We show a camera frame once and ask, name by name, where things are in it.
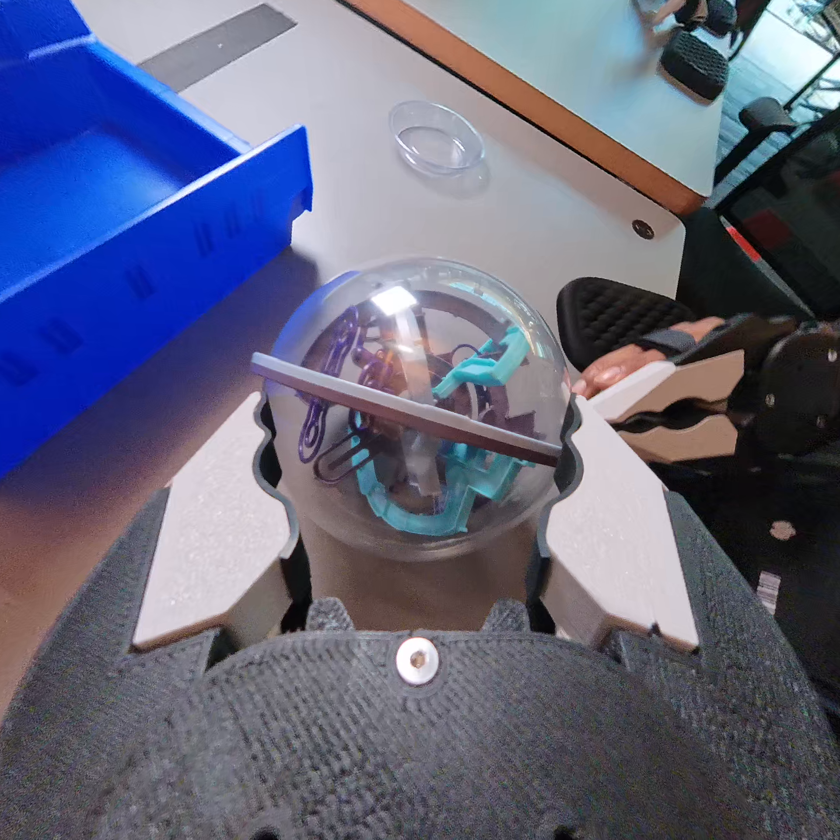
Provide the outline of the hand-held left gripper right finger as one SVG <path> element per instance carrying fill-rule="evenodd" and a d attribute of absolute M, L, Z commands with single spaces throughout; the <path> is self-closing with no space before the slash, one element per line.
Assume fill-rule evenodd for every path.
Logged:
<path fill-rule="evenodd" d="M 699 635 L 665 487 L 608 423 L 572 397 L 571 457 L 538 529 L 547 568 L 536 584 L 554 633 L 588 648 L 612 631 L 655 632 L 680 653 Z"/>

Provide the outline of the black and tan gripper tool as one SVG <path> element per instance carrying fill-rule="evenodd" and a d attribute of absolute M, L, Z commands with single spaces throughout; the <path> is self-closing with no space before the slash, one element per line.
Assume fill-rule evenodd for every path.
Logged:
<path fill-rule="evenodd" d="M 661 25 L 666 18 L 676 14 L 687 1 L 632 1 L 640 20 L 647 28 Z"/>

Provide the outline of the black mesh office chair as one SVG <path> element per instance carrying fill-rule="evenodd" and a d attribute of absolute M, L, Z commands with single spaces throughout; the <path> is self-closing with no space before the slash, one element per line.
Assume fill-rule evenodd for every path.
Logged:
<path fill-rule="evenodd" d="M 762 163 L 717 208 L 816 316 L 838 319 L 838 108 Z"/>

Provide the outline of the orange-edged grey desk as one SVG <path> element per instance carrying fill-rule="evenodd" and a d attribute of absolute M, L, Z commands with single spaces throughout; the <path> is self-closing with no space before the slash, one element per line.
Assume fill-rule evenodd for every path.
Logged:
<path fill-rule="evenodd" d="M 711 195 L 722 96 L 665 72 L 635 2 L 343 4 L 671 213 Z"/>

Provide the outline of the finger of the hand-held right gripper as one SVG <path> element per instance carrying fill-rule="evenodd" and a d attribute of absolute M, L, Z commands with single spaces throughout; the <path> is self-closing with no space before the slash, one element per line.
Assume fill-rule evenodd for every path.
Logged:
<path fill-rule="evenodd" d="M 621 430 L 618 434 L 643 461 L 665 465 L 729 457 L 739 441 L 739 430 L 723 414 L 705 416 L 689 427 L 659 425 L 643 432 Z"/>
<path fill-rule="evenodd" d="M 725 402 L 743 374 L 743 350 L 688 364 L 655 362 L 594 396 L 589 405 L 609 424 L 619 424 L 640 413 L 662 413 L 684 401 Z"/>

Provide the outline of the clear plastic maze ball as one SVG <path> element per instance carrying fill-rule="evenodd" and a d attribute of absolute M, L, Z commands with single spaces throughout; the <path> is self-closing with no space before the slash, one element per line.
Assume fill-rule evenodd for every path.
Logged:
<path fill-rule="evenodd" d="M 387 560 L 491 545 L 556 493 L 569 414 L 560 343 L 506 283 L 399 259 L 316 289 L 254 353 L 283 492 L 336 540 Z"/>

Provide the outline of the black oval wrist rest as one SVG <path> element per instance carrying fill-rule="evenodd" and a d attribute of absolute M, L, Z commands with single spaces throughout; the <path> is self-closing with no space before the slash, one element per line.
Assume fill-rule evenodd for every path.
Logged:
<path fill-rule="evenodd" d="M 723 54 L 682 29 L 669 37 L 658 64 L 669 79 L 704 102 L 717 100 L 728 82 L 729 64 Z"/>
<path fill-rule="evenodd" d="M 685 1 L 674 17 L 686 32 L 704 29 L 718 38 L 730 35 L 738 26 L 736 5 L 729 1 Z"/>

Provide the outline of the person's right hand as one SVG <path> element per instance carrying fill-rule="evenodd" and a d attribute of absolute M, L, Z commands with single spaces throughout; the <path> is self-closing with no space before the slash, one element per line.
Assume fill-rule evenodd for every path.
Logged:
<path fill-rule="evenodd" d="M 669 329 L 690 336 L 697 342 L 723 323 L 722 318 L 708 317 L 693 322 L 678 322 Z M 667 358 L 667 354 L 658 348 L 646 349 L 636 343 L 628 344 L 590 364 L 572 385 L 572 393 L 583 398 L 592 398 L 621 382 L 631 373 L 649 364 L 666 361 Z"/>

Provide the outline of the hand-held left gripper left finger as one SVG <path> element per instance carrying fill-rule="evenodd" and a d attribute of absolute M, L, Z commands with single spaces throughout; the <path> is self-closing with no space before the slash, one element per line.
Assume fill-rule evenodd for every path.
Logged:
<path fill-rule="evenodd" d="M 289 613 L 310 568 L 279 466 L 266 397 L 253 392 L 170 480 L 132 644 L 152 650 L 221 628 L 238 648 Z"/>

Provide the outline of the blue plastic bin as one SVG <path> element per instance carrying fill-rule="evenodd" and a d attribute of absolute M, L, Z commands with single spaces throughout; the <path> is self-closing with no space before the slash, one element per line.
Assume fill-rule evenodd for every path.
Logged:
<path fill-rule="evenodd" d="M 2 1 L 1 63 L 27 60 L 92 38 L 71 1 Z"/>
<path fill-rule="evenodd" d="M 291 242 L 308 134 L 252 146 L 93 38 L 2 64 L 2 475 Z"/>

